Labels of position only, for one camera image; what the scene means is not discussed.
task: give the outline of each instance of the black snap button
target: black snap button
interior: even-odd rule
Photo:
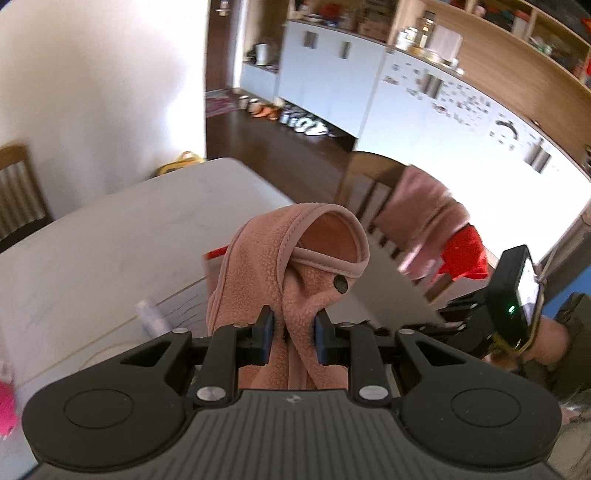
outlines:
[[[333,280],[333,285],[335,286],[336,291],[339,293],[345,293],[349,289],[347,279],[344,278],[343,275],[335,276],[335,279]]]

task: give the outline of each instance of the brown wooden door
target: brown wooden door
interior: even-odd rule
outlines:
[[[230,19],[234,14],[234,3],[237,2],[233,0],[210,0],[205,74],[205,90],[207,92],[224,88],[227,84]]]

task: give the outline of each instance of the dark brown floor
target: dark brown floor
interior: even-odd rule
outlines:
[[[233,157],[296,203],[332,203],[351,138],[307,137],[245,111],[208,118],[207,157]]]

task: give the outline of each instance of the doormat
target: doormat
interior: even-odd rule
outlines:
[[[238,110],[236,100],[225,90],[205,92],[205,117],[221,115]]]

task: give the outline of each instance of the device screen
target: device screen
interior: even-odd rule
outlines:
[[[540,285],[536,281],[534,266],[528,258],[525,260],[523,272],[519,279],[519,286],[517,287],[517,299],[519,305],[523,309],[527,325],[531,324],[534,317],[535,303],[538,299],[538,291]]]

